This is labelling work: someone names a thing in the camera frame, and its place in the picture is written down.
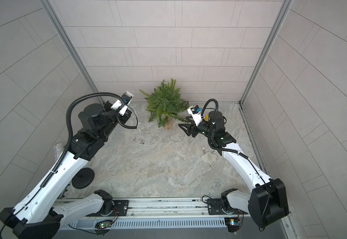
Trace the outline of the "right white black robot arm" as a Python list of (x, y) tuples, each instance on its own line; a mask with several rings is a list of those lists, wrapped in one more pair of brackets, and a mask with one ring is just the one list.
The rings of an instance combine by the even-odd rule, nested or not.
[(198, 106), (188, 108), (188, 123), (179, 127), (187, 136), (206, 136), (209, 146), (223, 156), (246, 183), (250, 194), (238, 189), (229, 189), (221, 194), (220, 208), (227, 214), (235, 211), (248, 213), (260, 231), (266, 226), (289, 214), (285, 184), (281, 179), (273, 179), (264, 173), (243, 152), (236, 139), (225, 130), (225, 117), (213, 110), (204, 120), (202, 109)]

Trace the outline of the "right green circuit board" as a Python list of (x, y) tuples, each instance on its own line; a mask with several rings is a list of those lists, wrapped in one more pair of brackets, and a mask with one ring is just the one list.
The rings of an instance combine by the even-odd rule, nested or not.
[(224, 222), (229, 233), (236, 233), (241, 228), (241, 220), (239, 218), (224, 218)]

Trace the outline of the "small green christmas tree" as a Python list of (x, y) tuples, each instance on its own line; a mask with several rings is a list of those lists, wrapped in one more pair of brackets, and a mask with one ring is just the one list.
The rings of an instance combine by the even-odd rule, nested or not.
[(179, 114), (189, 108), (189, 101), (181, 97), (181, 89), (176, 86), (175, 79), (171, 79), (168, 83), (162, 81), (150, 94), (143, 90), (140, 92), (145, 95), (147, 101), (149, 122), (157, 121), (158, 127), (165, 127), (172, 119), (188, 122)]

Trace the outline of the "thin wire string lights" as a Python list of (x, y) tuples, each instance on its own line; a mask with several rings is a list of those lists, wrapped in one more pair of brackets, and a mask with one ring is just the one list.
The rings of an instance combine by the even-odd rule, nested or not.
[(182, 142), (186, 134), (178, 127), (178, 121), (170, 119), (166, 126), (158, 127), (157, 122), (139, 121), (138, 135), (159, 143)]

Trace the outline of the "glittery silver cylinder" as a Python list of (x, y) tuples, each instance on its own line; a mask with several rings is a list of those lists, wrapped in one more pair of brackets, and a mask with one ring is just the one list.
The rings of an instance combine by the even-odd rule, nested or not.
[(60, 156), (62, 155), (64, 151), (64, 146), (62, 143), (57, 143), (54, 145), (54, 155), (55, 155), (55, 161), (58, 161)]

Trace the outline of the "aluminium mounting rail frame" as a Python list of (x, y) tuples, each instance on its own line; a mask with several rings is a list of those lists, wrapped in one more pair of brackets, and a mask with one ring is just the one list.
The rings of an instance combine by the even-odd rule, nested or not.
[(201, 198), (114, 198), (129, 200), (127, 214), (115, 217), (88, 217), (99, 212), (96, 207), (101, 197), (92, 194), (83, 199), (57, 199), (52, 209), (66, 213), (67, 219), (61, 223), (62, 229), (77, 228), (88, 230), (98, 222), (113, 219), (111, 229), (172, 229), (172, 228), (227, 228), (224, 218), (239, 218), (241, 225), (245, 219), (252, 220), (248, 213), (235, 211), (227, 215), (209, 215), (206, 200)]

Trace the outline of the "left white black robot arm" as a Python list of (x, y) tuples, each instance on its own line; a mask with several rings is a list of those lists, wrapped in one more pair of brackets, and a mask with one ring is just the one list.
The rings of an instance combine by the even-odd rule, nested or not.
[(18, 239), (51, 239), (61, 228), (82, 217), (91, 214), (117, 217), (119, 211), (113, 197), (104, 190), (63, 206), (56, 207), (54, 202), (75, 176), (88, 170), (86, 164), (118, 124), (125, 126), (131, 114), (125, 100), (87, 106), (79, 114), (83, 128), (77, 134), (69, 134), (64, 151), (42, 181), (15, 207), (0, 212), (4, 225)]

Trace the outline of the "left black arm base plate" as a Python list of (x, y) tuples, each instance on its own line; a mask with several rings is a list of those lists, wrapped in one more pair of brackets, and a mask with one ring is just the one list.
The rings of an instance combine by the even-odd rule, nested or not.
[(111, 209), (108, 211), (107, 209), (101, 209), (97, 213), (89, 214), (88, 217), (115, 217), (117, 209), (118, 216), (125, 216), (127, 214), (129, 207), (129, 200), (113, 200)]

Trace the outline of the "left green circuit board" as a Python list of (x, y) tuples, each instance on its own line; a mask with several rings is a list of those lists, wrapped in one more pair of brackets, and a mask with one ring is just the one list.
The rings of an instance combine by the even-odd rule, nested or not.
[(106, 230), (108, 228), (110, 228), (113, 224), (112, 220), (104, 220), (104, 221), (100, 221), (95, 225), (95, 229), (98, 230)]

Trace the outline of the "green circuit board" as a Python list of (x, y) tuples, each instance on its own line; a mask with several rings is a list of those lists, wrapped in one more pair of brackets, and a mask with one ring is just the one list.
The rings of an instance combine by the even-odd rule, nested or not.
[(104, 221), (100, 221), (95, 225), (95, 229), (98, 230), (106, 230), (108, 228), (110, 228), (113, 224), (112, 220), (104, 220)]
[(224, 222), (229, 233), (236, 233), (241, 228), (241, 220), (239, 218), (224, 218)]

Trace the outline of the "beige paw shaped object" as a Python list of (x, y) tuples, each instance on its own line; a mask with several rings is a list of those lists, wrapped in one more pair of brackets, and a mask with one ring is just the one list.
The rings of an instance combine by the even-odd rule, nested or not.
[(202, 153), (203, 154), (201, 155), (200, 158), (204, 163), (212, 165), (214, 162), (216, 162), (217, 160), (216, 154), (213, 154), (210, 151), (206, 151), (205, 147), (202, 147)]

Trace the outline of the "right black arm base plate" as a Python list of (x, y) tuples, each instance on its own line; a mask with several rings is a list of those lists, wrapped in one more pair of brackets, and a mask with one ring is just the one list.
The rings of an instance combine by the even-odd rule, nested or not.
[(206, 200), (206, 203), (208, 206), (209, 215), (227, 215), (228, 214), (223, 210), (220, 199), (208, 198)]

